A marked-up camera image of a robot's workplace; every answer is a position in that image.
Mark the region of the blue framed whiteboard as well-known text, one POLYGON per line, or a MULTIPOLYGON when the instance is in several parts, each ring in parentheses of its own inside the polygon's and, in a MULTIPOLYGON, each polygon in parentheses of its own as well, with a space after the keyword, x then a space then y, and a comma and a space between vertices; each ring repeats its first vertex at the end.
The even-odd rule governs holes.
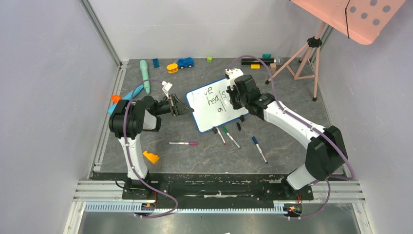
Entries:
POLYGON ((199 132, 207 132, 248 114, 244 107, 238 110, 233 108, 226 92, 228 86, 229 81, 223 78, 186 93, 199 132))

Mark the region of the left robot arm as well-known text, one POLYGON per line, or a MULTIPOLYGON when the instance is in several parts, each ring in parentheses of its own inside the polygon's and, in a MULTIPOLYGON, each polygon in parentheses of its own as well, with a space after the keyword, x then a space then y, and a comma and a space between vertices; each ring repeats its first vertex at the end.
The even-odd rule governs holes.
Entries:
POLYGON ((123 186, 123 199, 145 199, 153 195, 149 170, 141 146, 142 132, 158 132, 161 115, 174 117, 193 113, 194 109, 183 103, 175 94, 161 101, 152 96, 140 100, 120 100, 109 119, 109 129, 121 143, 127 164, 127 180, 123 186))

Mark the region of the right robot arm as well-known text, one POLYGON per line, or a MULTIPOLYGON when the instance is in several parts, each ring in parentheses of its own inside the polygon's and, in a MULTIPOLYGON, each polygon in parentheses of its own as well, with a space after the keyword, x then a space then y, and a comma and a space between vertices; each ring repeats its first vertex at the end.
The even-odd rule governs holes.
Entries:
POLYGON ((227 93, 233 109, 248 112, 271 123, 294 139, 305 149, 305 163, 290 173, 281 186, 282 195, 294 199, 301 189, 314 181, 324 181, 348 160, 341 131, 325 128, 293 112, 270 93, 261 93, 251 75, 241 70, 227 70, 227 93))

